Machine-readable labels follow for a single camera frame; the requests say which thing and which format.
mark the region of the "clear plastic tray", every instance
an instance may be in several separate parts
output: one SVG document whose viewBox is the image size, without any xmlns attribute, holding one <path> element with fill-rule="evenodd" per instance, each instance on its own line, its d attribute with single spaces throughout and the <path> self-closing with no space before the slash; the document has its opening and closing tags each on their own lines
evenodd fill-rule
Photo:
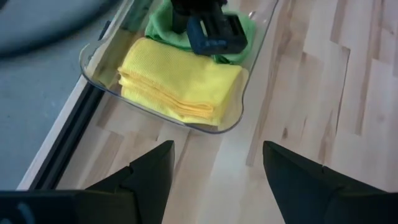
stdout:
<svg viewBox="0 0 398 224">
<path fill-rule="evenodd" d="M 240 116 L 228 118 L 228 112 L 222 119 L 222 125 L 209 126 L 204 124 L 182 123 L 176 119 L 169 118 L 156 111 L 145 108 L 135 102 L 132 102 L 121 96 L 121 86 L 118 83 L 118 67 L 122 64 L 130 46 L 140 37 L 144 36 L 144 31 L 149 20 L 151 12 L 163 0 L 124 0 L 121 9 L 110 25 L 110 29 L 105 36 L 96 42 L 88 44 L 81 50 L 80 67 L 83 76 L 94 86 L 107 91 L 123 100 L 138 110 L 145 113 L 173 122 L 175 124 L 186 126 L 192 129 L 211 134 L 221 134 L 234 128 L 241 120 L 244 111 L 243 98 L 238 99 Z M 262 43 L 267 34 L 268 26 L 274 13 L 278 0 L 263 0 L 259 4 L 246 3 L 246 0 L 234 4 L 228 2 L 230 10 L 239 10 L 255 21 L 256 34 L 252 45 L 251 53 L 241 64 L 249 72 L 249 79 L 245 84 L 244 93 L 250 80 L 251 72 L 256 64 L 257 57 L 262 47 Z"/>
</svg>

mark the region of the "yellow microfiber cloth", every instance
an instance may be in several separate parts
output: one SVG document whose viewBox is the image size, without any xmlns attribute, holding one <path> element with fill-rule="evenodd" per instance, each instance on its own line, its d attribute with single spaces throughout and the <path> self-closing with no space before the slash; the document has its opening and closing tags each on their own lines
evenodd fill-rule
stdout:
<svg viewBox="0 0 398 224">
<path fill-rule="evenodd" d="M 184 123 L 213 126 L 221 123 L 241 70 L 146 38 L 118 68 L 123 97 Z"/>
</svg>

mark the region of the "gray carpet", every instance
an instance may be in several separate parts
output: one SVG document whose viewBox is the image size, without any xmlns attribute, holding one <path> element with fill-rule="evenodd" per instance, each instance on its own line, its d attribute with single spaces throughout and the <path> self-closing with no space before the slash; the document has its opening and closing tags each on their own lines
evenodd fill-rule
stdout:
<svg viewBox="0 0 398 224">
<path fill-rule="evenodd" d="M 0 11 L 0 44 L 95 1 L 10 0 Z M 81 48 L 98 38 L 115 12 L 59 44 L 0 61 L 0 190 L 18 186 L 80 76 Z"/>
</svg>

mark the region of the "folded towel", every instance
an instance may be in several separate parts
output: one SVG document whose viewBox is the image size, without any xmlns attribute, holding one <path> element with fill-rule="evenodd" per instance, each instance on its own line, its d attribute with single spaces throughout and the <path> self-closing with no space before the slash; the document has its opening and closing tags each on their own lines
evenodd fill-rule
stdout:
<svg viewBox="0 0 398 224">
<path fill-rule="evenodd" d="M 248 45 L 240 54 L 214 55 L 213 58 L 218 63 L 240 64 L 251 51 L 256 25 L 254 21 L 240 12 L 224 11 L 224 13 L 237 14 L 242 23 L 243 31 L 246 34 Z M 145 30 L 145 36 L 153 40 L 173 45 L 182 50 L 192 50 L 186 32 L 176 34 L 172 30 L 173 5 L 170 0 L 164 2 L 150 16 Z"/>
<path fill-rule="evenodd" d="M 123 97 L 184 123 L 213 126 L 241 70 L 147 38 L 134 43 L 118 68 Z"/>
</svg>

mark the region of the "wooden floor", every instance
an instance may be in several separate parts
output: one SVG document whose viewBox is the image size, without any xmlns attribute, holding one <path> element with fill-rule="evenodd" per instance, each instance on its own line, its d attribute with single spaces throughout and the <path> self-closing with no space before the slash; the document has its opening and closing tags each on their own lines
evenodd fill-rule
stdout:
<svg viewBox="0 0 398 224">
<path fill-rule="evenodd" d="M 87 187 L 172 139 L 164 223 L 283 223 L 262 167 L 271 140 L 398 191 L 397 11 L 396 0 L 280 0 L 232 131 L 197 133 L 105 95 L 58 187 Z"/>
</svg>

